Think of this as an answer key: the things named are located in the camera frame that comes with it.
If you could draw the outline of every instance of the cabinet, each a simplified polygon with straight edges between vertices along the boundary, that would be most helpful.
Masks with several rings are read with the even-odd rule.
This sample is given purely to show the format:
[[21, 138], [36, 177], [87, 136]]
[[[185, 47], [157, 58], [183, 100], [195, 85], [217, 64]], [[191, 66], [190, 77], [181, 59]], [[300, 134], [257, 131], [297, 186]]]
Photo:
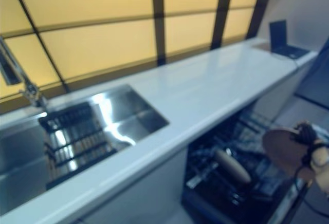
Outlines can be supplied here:
[[86, 224], [163, 223], [179, 207], [187, 149], [81, 219]]

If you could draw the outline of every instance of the kitchen counter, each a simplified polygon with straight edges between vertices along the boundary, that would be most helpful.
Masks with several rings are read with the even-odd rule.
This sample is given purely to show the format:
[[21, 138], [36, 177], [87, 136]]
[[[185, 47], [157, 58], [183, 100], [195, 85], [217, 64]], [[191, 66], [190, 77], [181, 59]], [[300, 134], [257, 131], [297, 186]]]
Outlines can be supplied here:
[[[69, 223], [178, 153], [191, 141], [248, 105], [316, 56], [293, 61], [261, 49], [250, 39], [186, 60], [75, 91], [50, 107], [131, 85], [169, 125], [58, 187], [1, 217], [2, 224]], [[1, 116], [0, 129], [35, 112], [23, 108]]]

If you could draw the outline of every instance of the dish rack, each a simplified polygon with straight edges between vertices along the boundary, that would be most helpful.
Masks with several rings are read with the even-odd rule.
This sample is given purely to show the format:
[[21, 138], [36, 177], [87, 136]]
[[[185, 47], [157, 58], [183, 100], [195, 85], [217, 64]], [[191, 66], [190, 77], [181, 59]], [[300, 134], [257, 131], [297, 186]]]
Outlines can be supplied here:
[[[227, 216], [233, 216], [237, 223], [261, 223], [253, 219], [254, 216], [261, 218], [259, 213], [269, 213], [292, 184], [291, 179], [270, 162], [262, 147], [262, 136], [276, 127], [280, 126], [244, 110], [190, 144], [186, 196], [197, 193]], [[214, 150], [224, 150], [238, 161], [250, 174], [251, 183], [235, 182], [214, 159]]]
[[49, 113], [39, 123], [48, 135], [44, 143], [47, 190], [117, 152], [88, 103]]

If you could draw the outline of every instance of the dishwasher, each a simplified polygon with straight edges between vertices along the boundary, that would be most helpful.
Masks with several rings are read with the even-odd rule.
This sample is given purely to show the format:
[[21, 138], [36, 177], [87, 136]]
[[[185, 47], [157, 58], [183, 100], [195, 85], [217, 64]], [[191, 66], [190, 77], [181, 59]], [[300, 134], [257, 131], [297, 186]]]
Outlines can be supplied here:
[[195, 223], [282, 222], [298, 192], [264, 152], [262, 136], [275, 127], [244, 110], [189, 145], [182, 205]]

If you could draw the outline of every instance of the chrome faucet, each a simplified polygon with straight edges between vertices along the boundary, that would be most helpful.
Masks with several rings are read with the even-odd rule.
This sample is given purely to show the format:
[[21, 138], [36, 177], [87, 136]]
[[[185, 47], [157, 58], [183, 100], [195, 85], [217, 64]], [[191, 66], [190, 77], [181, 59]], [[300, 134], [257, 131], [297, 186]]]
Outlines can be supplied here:
[[24, 90], [20, 93], [26, 97], [32, 106], [41, 107], [48, 112], [47, 99], [41, 93], [36, 84], [32, 83], [20, 66], [15, 56], [7, 47], [4, 39], [0, 36], [0, 71], [4, 76], [7, 85], [14, 85], [24, 82]]

